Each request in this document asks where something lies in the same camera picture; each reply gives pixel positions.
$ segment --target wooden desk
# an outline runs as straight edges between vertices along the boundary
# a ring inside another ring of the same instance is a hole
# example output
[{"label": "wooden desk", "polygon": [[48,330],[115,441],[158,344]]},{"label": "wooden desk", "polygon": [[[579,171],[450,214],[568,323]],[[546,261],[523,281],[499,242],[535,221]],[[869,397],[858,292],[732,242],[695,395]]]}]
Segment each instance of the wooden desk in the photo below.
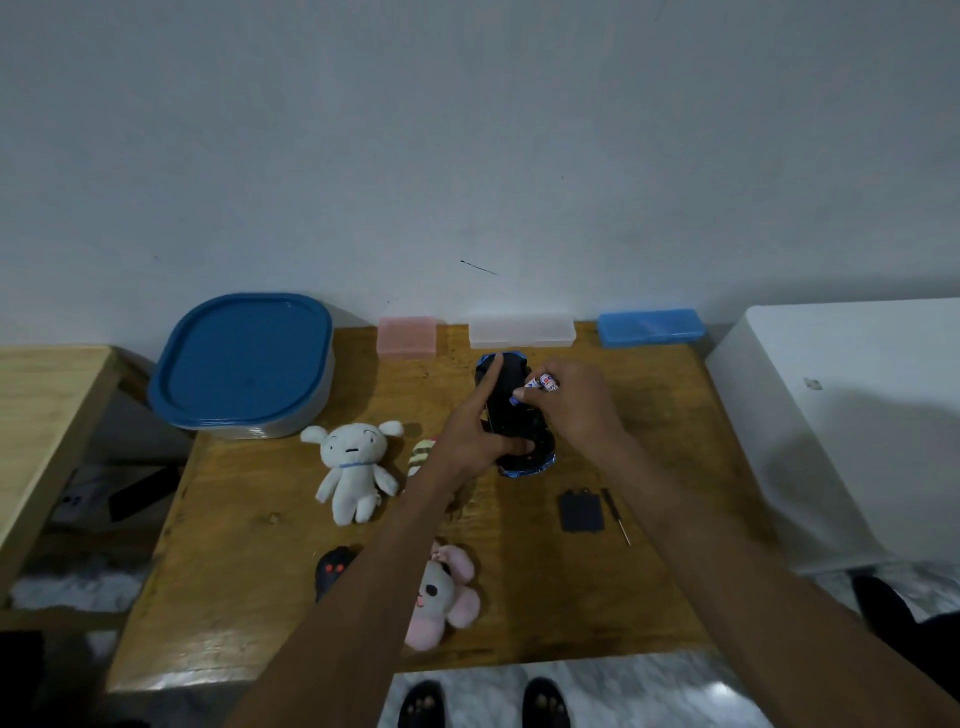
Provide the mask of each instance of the wooden desk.
[{"label": "wooden desk", "polygon": [[[117,388],[146,401],[147,383],[111,347],[0,347],[0,601]],[[42,624],[0,618],[3,628]]]},{"label": "wooden desk", "polygon": [[[466,327],[441,328],[435,360],[378,362],[372,328],[336,332],[333,393],[319,422],[408,426],[385,459],[395,474],[421,436],[440,432],[473,387],[478,354]],[[529,350],[603,366],[627,428],[664,465],[772,545],[750,469],[706,370],[688,347],[604,350],[596,327],[579,325],[572,350]],[[156,551],[156,568],[133,608],[108,678],[110,691],[252,680],[313,604],[317,560],[361,545],[389,511],[366,524],[334,525],[314,495],[326,474],[316,446],[297,438],[226,442],[197,438]],[[479,564],[483,600],[470,629],[448,631],[429,653],[404,653],[402,669],[528,663],[664,652],[708,637],[622,500],[634,543],[605,515],[600,534],[564,534],[557,496],[601,486],[563,442],[542,475],[481,478],[442,539]]]}]

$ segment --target blue plastic container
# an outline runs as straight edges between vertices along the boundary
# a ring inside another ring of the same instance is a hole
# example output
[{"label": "blue plastic container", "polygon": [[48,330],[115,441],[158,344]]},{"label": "blue plastic container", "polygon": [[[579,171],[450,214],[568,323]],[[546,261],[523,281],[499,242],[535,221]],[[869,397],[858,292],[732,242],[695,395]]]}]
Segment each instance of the blue plastic container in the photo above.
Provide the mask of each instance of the blue plastic container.
[{"label": "blue plastic container", "polygon": [[333,368],[333,322],[321,303],[289,293],[222,296],[177,324],[150,405],[182,429],[286,437],[324,409]]},{"label": "blue plastic container", "polygon": [[597,331],[605,349],[648,344],[689,344],[707,333],[692,308],[605,313],[597,319]]}]

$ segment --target pink plush toy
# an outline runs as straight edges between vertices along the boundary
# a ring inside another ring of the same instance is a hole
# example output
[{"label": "pink plush toy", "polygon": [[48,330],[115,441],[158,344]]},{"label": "pink plush toy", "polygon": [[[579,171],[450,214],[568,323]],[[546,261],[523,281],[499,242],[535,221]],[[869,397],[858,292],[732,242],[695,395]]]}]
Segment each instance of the pink plush toy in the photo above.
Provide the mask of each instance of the pink plush toy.
[{"label": "pink plush toy", "polygon": [[466,551],[434,542],[407,630],[407,644],[419,652],[433,649],[440,644],[447,622],[463,629],[476,621],[480,595],[467,586],[475,573]]}]

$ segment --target sandal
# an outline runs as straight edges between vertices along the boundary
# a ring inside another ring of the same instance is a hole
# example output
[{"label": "sandal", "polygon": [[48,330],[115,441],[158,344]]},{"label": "sandal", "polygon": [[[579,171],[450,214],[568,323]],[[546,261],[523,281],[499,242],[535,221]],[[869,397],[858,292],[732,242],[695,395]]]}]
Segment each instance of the sandal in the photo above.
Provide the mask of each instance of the sandal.
[{"label": "sandal", "polygon": [[445,728],[444,689],[433,680],[415,685],[403,698],[398,728]]},{"label": "sandal", "polygon": [[553,680],[538,677],[523,694],[523,728],[570,728],[570,713]]}]

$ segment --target small screwdriver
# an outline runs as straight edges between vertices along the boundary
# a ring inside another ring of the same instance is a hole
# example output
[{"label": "small screwdriver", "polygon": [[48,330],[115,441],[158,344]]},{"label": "small screwdriver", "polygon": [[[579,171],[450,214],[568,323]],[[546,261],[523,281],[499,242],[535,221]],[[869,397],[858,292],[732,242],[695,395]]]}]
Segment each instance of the small screwdriver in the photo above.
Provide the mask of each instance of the small screwdriver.
[{"label": "small screwdriver", "polygon": [[620,531],[623,533],[623,538],[627,540],[627,546],[632,546],[630,543],[630,537],[627,535],[627,530],[623,527],[623,521],[620,520],[620,512],[616,510],[616,503],[613,502],[613,496],[610,495],[610,490],[607,488],[601,488],[600,493],[603,494],[603,500],[607,502],[607,505],[610,506],[610,512],[613,514],[613,518],[620,525]]}]

